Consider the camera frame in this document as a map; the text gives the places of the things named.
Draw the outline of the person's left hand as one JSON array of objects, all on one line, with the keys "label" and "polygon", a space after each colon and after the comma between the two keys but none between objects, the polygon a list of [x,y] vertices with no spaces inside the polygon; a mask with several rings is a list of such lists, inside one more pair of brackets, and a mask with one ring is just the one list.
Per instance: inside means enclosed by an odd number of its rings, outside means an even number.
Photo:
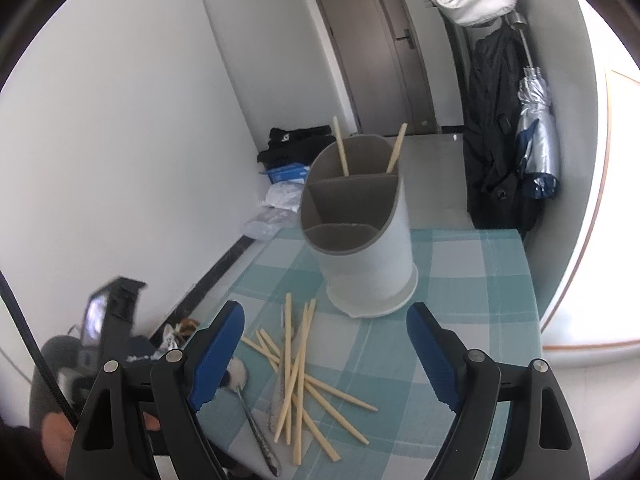
[{"label": "person's left hand", "polygon": [[43,417],[41,445],[44,456],[52,469],[64,476],[70,449],[75,437],[75,429],[63,413],[49,413]]}]

